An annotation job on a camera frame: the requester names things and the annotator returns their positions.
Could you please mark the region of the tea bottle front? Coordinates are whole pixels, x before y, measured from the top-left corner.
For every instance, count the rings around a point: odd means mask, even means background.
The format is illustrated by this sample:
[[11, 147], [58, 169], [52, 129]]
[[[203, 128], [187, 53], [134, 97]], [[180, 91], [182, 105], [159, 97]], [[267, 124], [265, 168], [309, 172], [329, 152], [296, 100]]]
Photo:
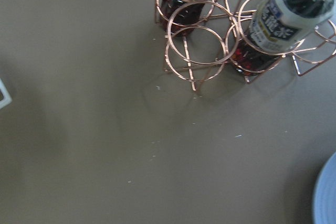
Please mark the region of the tea bottle front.
[[262, 0], [231, 59], [236, 70], [256, 76], [333, 15], [335, 0]]

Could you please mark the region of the cream rabbit tray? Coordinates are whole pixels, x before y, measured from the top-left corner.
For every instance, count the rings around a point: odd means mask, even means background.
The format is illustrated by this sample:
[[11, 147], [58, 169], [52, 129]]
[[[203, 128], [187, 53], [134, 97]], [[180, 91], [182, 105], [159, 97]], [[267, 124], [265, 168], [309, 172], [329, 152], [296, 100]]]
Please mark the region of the cream rabbit tray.
[[3, 109], [4, 107], [8, 106], [9, 104], [12, 103], [12, 97], [10, 93], [8, 92], [5, 84], [3, 83], [2, 80], [0, 80], [1, 84], [1, 102], [0, 102], [0, 108]]

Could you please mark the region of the blue plate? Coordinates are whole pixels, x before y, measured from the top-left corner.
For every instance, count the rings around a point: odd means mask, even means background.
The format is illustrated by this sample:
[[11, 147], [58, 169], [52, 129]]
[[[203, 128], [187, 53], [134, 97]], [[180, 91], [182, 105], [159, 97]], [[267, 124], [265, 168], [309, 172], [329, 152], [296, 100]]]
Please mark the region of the blue plate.
[[322, 167], [313, 192], [312, 221], [335, 224], [335, 153]]

